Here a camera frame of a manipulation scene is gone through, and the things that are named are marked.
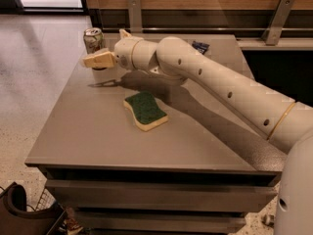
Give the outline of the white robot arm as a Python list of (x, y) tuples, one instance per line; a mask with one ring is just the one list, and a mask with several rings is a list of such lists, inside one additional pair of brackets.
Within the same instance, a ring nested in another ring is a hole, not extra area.
[(190, 78), (210, 92), (288, 153), (274, 235), (312, 235), (313, 109), (210, 60), (178, 37), (152, 42), (123, 29), (119, 34), (111, 52), (101, 49), (89, 54), (82, 65), (93, 69), (120, 66), (172, 84)]

